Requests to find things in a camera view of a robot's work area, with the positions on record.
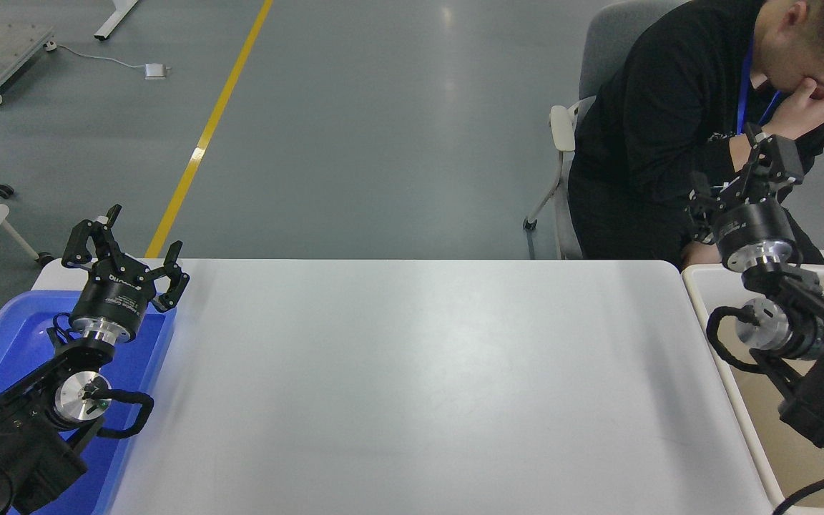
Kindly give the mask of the person's left hand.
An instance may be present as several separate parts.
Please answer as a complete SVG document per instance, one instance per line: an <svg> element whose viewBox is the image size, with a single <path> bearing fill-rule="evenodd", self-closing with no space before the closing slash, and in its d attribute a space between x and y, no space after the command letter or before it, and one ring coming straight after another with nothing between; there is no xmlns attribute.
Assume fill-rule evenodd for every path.
<svg viewBox="0 0 824 515"><path fill-rule="evenodd" d="M824 124L824 94L814 94L820 85L812 78L804 78L797 89L776 109L764 132L769 136L796 140Z"/></svg>

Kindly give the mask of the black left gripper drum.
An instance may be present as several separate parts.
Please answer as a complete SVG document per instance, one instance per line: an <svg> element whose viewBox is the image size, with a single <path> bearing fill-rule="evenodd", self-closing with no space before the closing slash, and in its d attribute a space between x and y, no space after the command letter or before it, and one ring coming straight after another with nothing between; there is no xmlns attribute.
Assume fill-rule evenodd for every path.
<svg viewBox="0 0 824 515"><path fill-rule="evenodd" d="M111 261L95 262L71 312L72 330L81 335L100 326L117 338L137 337L147 304L156 294L153 283L138 280L147 271L147 265L137 261L118 266Z"/></svg>

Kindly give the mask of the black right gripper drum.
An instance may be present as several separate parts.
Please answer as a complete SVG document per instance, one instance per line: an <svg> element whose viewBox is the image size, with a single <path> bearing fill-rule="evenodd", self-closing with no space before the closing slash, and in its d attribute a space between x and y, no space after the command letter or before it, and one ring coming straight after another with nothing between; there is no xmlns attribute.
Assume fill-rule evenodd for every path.
<svg viewBox="0 0 824 515"><path fill-rule="evenodd" d="M776 201L743 203L713 219L712 234L723 264L787 263L797 244Z"/></svg>

